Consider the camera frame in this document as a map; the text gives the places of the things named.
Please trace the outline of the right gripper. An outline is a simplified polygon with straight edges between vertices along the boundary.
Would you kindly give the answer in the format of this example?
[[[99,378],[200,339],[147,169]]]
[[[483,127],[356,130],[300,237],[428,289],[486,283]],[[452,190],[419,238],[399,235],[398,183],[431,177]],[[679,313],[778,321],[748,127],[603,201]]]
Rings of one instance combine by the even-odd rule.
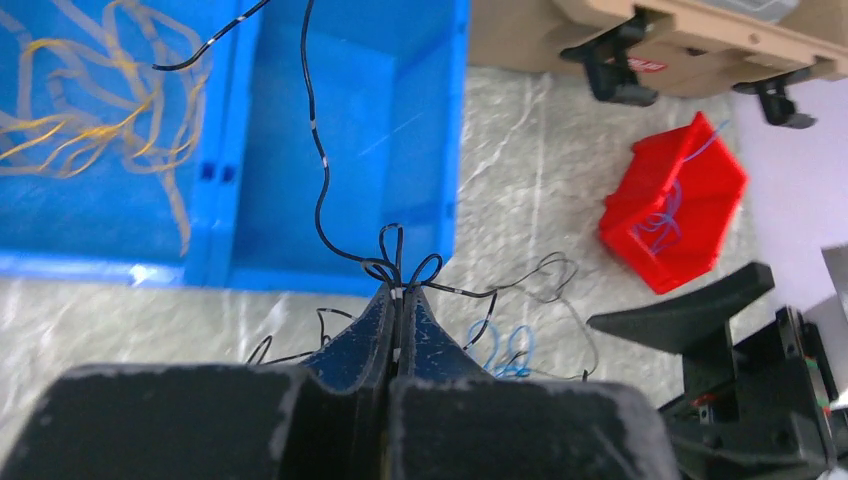
[[[698,290],[591,316],[594,330],[671,354],[723,329],[775,286],[751,262]],[[819,479],[847,470],[847,410],[818,327],[791,307],[734,345],[735,378],[661,408],[684,479]]]

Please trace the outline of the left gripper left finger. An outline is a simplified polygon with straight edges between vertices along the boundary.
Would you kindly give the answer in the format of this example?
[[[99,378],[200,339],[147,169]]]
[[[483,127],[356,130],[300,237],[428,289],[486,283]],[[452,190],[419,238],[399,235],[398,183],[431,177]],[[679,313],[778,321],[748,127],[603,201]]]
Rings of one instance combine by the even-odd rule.
[[[376,479],[398,310],[382,287],[298,364],[89,364],[60,375],[5,479]]]

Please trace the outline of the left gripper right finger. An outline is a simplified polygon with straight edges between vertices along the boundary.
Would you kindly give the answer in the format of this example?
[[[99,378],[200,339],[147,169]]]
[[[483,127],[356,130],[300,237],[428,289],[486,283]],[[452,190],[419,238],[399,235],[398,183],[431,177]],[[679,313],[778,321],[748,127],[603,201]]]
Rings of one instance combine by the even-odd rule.
[[[389,385],[388,479],[676,479],[665,424],[619,383],[498,380],[404,295]]]

